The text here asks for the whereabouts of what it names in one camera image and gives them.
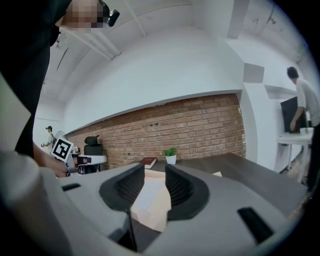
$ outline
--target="office chair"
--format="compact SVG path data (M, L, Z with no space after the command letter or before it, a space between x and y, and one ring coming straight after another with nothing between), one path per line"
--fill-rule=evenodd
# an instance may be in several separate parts
M88 156L102 156L103 146L102 144L98 144L98 137L97 136L90 136L86 137L84 140L84 143L86 144L84 146L84 154ZM88 165L84 166L84 173L83 174L92 174L96 173L100 170L100 164L95 165Z

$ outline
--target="brick wall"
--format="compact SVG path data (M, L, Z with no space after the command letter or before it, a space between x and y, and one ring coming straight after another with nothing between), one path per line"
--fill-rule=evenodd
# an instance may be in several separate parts
M245 156L245 131L238 98L222 94L191 98L119 115L67 136L83 153L85 138L100 135L107 163L124 166L144 157L165 160L162 151L178 149L177 159L235 153Z

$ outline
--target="white flower pot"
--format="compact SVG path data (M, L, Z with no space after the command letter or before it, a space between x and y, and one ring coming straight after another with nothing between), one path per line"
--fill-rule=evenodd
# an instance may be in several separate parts
M176 160L177 160L177 155L173 155L173 156L165 156L166 162L170 165L175 165L176 164Z

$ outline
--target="white shirt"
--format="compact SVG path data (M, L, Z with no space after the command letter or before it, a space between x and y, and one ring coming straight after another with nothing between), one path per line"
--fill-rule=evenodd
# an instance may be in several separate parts
M53 134L52 133L49 133L49 137L48 137L48 151L51 152L52 150L52 144L54 142L54 137L53 137Z
M298 107L305 108L310 114L312 126L320 124L320 104L310 83L298 78L296 80Z

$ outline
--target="person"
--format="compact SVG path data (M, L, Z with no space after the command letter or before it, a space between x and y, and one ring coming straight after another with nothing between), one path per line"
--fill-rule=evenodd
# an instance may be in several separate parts
M52 147L54 145L54 135L52 134L52 126L49 125L48 127L45 128L48 133L49 133L49 137L48 137L48 141L46 143L43 144L43 147L47 147L47 153L50 154Z
M109 15L109 8L102 0L33 0L22 5L6 1L2 6L2 10L13 16L3 22L10 24L2 30L8 40L0 42L0 71L31 113L15 150L32 157L40 167L52 169L57 177L65 177L68 171L64 163L33 143L35 115L49 66L53 28L96 28L105 21L105 13Z
M310 83L299 77L295 67L288 67L287 75L295 84L298 102L298 108L290 123L290 129L295 131L297 120L305 111L309 112L313 127L311 159L306 182L308 190L311 191L316 184L320 169L320 161L317 160L320 154L320 104Z

